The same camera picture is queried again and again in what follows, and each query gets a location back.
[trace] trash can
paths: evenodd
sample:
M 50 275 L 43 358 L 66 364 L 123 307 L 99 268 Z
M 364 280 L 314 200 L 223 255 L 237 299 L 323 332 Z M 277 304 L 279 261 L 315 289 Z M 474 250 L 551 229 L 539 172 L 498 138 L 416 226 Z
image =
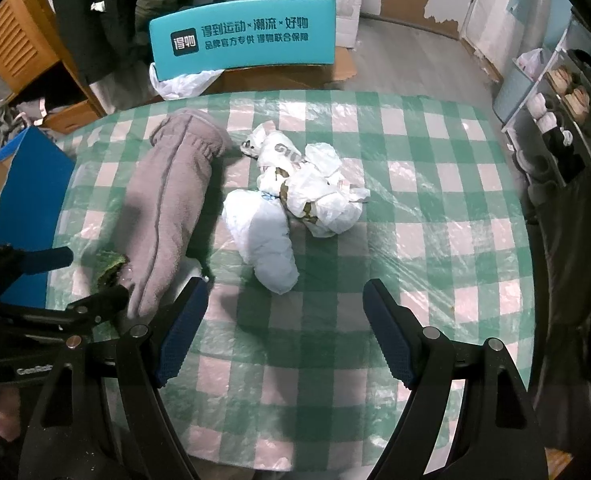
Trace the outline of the trash can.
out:
M 493 111 L 502 124 L 506 124 L 517 106 L 527 97 L 533 83 L 533 79 L 517 65 L 517 60 L 514 58 L 511 70 L 504 78 L 502 87 L 493 101 Z

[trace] pipe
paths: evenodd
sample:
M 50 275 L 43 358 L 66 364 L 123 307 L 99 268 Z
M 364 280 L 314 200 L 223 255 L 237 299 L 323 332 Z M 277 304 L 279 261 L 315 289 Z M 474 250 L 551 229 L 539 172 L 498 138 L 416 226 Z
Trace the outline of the pipe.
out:
M 525 34 L 520 45 L 520 54 L 543 46 L 550 12 L 551 0 L 531 0 L 531 8 L 525 23 Z

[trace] checkered tablecloth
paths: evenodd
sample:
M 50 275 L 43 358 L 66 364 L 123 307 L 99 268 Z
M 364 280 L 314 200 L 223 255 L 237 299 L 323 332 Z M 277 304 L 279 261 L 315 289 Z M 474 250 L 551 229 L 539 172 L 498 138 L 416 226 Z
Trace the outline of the checkered tablecloth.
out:
M 528 380 L 534 310 L 527 231 L 509 169 L 479 110 L 428 97 L 248 92 L 155 104 L 103 118 L 62 143 L 76 157 L 54 244 L 76 260 L 51 273 L 48 306 L 89 293 L 94 256 L 110 247 L 125 187 L 166 113 L 209 112 L 240 142 L 274 120 L 304 150 L 328 142 L 345 174 L 371 190 L 360 222 L 291 240 L 300 280 L 276 296 L 243 264 L 218 218 L 222 196 L 255 189 L 255 161 L 214 167 L 189 254 L 213 276 L 210 304 L 179 376 L 162 399 L 186 450 L 232 465 L 327 470 L 376 462 L 408 391 L 394 380 L 362 311 L 380 278 L 422 325 L 507 344 Z M 444 460 L 462 397 L 454 383 L 433 460 Z

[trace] gray wood floor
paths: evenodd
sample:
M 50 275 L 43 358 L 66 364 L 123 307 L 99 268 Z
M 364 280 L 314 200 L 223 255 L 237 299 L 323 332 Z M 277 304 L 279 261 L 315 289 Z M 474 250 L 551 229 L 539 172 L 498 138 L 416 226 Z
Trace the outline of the gray wood floor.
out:
M 527 181 L 515 169 L 501 121 L 493 112 L 494 83 L 462 43 L 396 23 L 360 19 L 353 51 L 357 75 L 336 86 L 342 90 L 427 95 L 482 109 L 503 149 L 523 207 Z

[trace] table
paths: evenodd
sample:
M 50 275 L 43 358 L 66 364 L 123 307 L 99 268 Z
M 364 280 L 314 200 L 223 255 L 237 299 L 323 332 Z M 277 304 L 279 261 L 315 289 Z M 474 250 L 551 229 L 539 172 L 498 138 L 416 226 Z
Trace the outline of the table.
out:
M 240 153 L 214 167 L 189 255 L 208 264 L 207 314 L 179 376 L 160 394 L 190 454 L 269 470 L 337 470 L 377 461 L 408 391 L 390 375 L 361 306 L 380 278 L 423 325 L 479 344 L 501 338 L 525 381 L 534 309 L 527 231 L 511 174 L 483 114 L 424 96 L 282 91 L 202 96 L 102 118 L 61 147 L 76 157 L 54 244 L 75 262 L 51 273 L 48 307 L 85 296 L 110 246 L 126 184 L 148 138 L 180 107 L 209 112 L 241 142 L 274 120 L 298 149 L 328 142 L 349 180 L 371 190 L 359 223 L 312 238 L 298 221 L 300 270 L 276 296 L 238 254 L 219 213 L 231 189 L 254 188 Z M 434 462 L 444 461 L 463 392 L 454 383 Z

